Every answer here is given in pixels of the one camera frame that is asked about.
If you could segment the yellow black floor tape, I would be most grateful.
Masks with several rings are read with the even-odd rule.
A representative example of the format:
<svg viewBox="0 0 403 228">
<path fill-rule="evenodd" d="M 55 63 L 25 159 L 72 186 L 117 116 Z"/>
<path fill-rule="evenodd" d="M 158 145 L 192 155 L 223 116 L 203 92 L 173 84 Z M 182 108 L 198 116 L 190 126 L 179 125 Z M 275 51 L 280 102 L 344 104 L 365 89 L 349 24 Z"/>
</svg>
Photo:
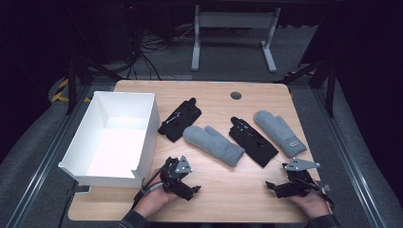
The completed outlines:
<svg viewBox="0 0 403 228">
<path fill-rule="evenodd" d="M 71 84 L 67 77 L 61 78 L 52 86 L 48 97 L 51 102 L 90 103 L 92 100 L 91 96 L 87 96 L 86 88 L 83 85 L 76 81 Z"/>
</svg>

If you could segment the white open storage box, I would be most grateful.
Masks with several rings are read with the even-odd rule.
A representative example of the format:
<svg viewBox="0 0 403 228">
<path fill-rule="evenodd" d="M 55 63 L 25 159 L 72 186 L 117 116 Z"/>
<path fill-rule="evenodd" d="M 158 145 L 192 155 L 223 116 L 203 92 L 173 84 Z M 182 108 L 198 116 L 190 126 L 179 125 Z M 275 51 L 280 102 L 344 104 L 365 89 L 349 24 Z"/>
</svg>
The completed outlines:
<svg viewBox="0 0 403 228">
<path fill-rule="evenodd" d="M 159 126 L 153 93 L 96 91 L 59 167 L 82 185 L 139 188 Z"/>
</svg>

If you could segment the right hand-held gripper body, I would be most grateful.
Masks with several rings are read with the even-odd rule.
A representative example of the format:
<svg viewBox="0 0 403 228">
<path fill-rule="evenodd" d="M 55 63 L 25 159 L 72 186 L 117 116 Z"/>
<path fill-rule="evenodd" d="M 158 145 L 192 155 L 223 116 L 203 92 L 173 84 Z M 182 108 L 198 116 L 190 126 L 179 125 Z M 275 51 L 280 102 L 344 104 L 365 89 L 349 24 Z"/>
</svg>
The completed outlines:
<svg viewBox="0 0 403 228">
<path fill-rule="evenodd" d="M 318 191 L 319 187 L 313 181 L 308 170 L 319 167 L 320 164 L 318 162 L 292 158 L 292 160 L 288 162 L 288 171 L 286 171 L 289 182 L 285 184 L 285 189 L 283 190 L 282 195 L 284 197 L 304 197 L 311 190 Z"/>
</svg>

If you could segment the aluminium floor rail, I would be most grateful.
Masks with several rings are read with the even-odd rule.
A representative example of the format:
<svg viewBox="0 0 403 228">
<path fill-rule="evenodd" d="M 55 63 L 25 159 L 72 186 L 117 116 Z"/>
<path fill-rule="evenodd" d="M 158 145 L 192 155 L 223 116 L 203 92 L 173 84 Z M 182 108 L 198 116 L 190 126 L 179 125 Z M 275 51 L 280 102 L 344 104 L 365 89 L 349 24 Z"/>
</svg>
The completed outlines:
<svg viewBox="0 0 403 228">
<path fill-rule="evenodd" d="M 74 179 L 58 168 L 93 94 L 77 89 L 72 110 L 54 102 L 0 164 L 0 228 L 58 227 Z"/>
<path fill-rule="evenodd" d="M 338 155 L 345 167 L 349 179 L 353 185 L 355 193 L 361 203 L 361 206 L 371 224 L 372 228 L 387 228 L 385 220 L 380 214 L 378 207 L 374 201 L 374 196 L 366 182 L 362 172 L 360 171 L 354 158 L 351 156 L 347 144 L 341 135 L 334 118 L 331 118 L 327 109 L 326 101 L 321 91 L 318 89 L 312 90 L 313 96 L 318 103 L 320 113 L 324 118 L 325 123 L 330 128 L 331 134 L 336 141 Z"/>
</svg>

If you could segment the black knit glove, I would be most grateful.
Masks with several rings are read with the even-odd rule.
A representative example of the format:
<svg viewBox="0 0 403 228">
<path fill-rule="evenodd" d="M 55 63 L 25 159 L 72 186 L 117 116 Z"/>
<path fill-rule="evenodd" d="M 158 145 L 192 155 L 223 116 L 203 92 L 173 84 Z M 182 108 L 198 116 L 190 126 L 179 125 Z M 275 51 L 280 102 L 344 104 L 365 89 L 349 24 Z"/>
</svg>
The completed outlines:
<svg viewBox="0 0 403 228">
<path fill-rule="evenodd" d="M 190 98 L 183 101 L 170 115 L 162 122 L 158 129 L 161 135 L 165 135 L 171 142 L 177 141 L 183 131 L 192 125 L 202 114 L 202 111 L 196 106 L 196 99 Z"/>
<path fill-rule="evenodd" d="M 260 167 L 264 168 L 278 154 L 276 148 L 245 120 L 232 117 L 231 123 L 229 135 Z"/>
</svg>

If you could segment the person's right hand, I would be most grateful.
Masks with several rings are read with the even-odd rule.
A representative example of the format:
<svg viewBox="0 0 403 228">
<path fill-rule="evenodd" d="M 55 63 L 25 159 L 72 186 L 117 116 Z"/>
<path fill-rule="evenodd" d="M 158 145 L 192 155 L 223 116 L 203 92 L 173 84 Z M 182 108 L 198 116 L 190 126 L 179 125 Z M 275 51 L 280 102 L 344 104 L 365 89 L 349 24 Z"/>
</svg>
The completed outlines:
<svg viewBox="0 0 403 228">
<path fill-rule="evenodd" d="M 288 200 L 296 204 L 309 219 L 332 214 L 328 203 L 317 193 L 308 193 L 305 197 L 292 196 Z"/>
</svg>

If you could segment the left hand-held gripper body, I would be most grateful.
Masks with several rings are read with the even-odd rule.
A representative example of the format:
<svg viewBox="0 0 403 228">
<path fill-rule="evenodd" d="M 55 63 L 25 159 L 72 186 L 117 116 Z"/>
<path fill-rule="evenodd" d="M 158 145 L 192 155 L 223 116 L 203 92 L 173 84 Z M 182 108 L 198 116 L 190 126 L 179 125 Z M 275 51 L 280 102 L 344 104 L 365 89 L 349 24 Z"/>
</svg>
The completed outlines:
<svg viewBox="0 0 403 228">
<path fill-rule="evenodd" d="M 182 179 L 192 172 L 190 164 L 185 156 L 179 158 L 178 166 L 175 170 L 164 169 L 160 174 L 165 192 L 178 192 L 181 187 L 189 187 L 182 182 Z"/>
</svg>

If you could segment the grey fleece mitten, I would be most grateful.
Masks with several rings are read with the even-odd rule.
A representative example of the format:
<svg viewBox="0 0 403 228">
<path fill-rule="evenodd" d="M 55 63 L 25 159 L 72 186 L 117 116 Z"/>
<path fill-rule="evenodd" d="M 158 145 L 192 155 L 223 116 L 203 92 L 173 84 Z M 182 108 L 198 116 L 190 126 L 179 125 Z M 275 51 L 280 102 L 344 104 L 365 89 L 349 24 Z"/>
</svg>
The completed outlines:
<svg viewBox="0 0 403 228">
<path fill-rule="evenodd" d="M 280 116 L 260 110 L 255 114 L 254 121 L 288 158 L 307 150 L 306 145 Z"/>
<path fill-rule="evenodd" d="M 235 167 L 245 153 L 245 149 L 230 142 L 212 126 L 201 128 L 196 125 L 188 126 L 182 133 L 184 140 L 208 155 Z"/>
</svg>

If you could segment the person's left hand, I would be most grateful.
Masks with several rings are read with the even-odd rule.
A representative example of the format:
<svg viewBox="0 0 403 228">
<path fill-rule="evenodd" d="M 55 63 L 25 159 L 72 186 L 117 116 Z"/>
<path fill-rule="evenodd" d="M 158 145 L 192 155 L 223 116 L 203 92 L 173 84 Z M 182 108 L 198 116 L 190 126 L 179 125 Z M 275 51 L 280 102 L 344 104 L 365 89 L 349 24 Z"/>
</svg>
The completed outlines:
<svg viewBox="0 0 403 228">
<path fill-rule="evenodd" d="M 134 207 L 134 211 L 148 219 L 163 209 L 168 203 L 177 200 L 178 198 L 177 195 L 166 193 L 161 187 L 142 197 Z"/>
</svg>

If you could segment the white metal desk frame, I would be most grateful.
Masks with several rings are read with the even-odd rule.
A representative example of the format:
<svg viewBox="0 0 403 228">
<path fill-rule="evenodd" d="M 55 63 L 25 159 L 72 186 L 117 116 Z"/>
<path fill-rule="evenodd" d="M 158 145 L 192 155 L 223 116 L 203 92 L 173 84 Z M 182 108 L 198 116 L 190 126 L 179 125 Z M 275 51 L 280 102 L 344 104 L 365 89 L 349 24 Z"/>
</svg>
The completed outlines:
<svg viewBox="0 0 403 228">
<path fill-rule="evenodd" d="M 194 15 L 194 46 L 191 61 L 191 70 L 198 71 L 201 57 L 201 28 L 240 28 L 240 29 L 267 29 L 267 38 L 260 42 L 266 64 L 269 71 L 277 71 L 271 43 L 278 24 L 281 8 L 275 8 L 272 12 L 213 12 L 202 11 L 201 6 L 195 7 Z"/>
</svg>

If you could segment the grey metal table bracket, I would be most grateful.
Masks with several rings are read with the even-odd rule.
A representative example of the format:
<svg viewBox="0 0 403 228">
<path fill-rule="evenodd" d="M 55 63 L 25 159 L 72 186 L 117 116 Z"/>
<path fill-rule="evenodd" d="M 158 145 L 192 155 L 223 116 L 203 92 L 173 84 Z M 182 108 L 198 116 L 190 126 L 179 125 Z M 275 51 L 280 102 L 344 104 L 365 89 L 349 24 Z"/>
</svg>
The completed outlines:
<svg viewBox="0 0 403 228">
<path fill-rule="evenodd" d="M 73 186 L 72 188 L 68 189 L 66 192 L 67 196 L 74 196 L 75 194 L 85 194 L 89 193 L 91 190 L 91 187 L 88 185 L 78 185 L 78 186 Z"/>
</svg>

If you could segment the black tripod stand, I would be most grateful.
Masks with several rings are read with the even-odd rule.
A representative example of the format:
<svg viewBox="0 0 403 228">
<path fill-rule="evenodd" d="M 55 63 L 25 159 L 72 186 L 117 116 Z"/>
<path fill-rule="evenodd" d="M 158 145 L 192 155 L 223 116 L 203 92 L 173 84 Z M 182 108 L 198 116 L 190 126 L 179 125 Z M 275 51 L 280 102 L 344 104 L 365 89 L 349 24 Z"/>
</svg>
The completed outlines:
<svg viewBox="0 0 403 228">
<path fill-rule="evenodd" d="M 73 57 L 67 68 L 67 87 L 68 87 L 68 109 L 67 114 L 71 114 L 77 104 L 77 92 L 76 92 L 76 79 L 79 79 L 82 85 L 90 85 L 93 81 L 94 73 L 92 73 L 90 68 L 96 69 L 102 75 L 118 82 L 123 79 L 123 77 L 112 72 L 106 67 L 89 60 L 83 56 Z"/>
<path fill-rule="evenodd" d="M 327 83 L 325 108 L 328 115 L 334 117 L 334 97 L 336 88 L 336 61 L 321 60 L 310 64 L 297 72 L 288 72 L 286 76 L 274 84 L 288 85 L 294 80 L 312 72 L 313 76 L 309 82 L 310 88 L 319 89 L 324 83 Z"/>
</svg>

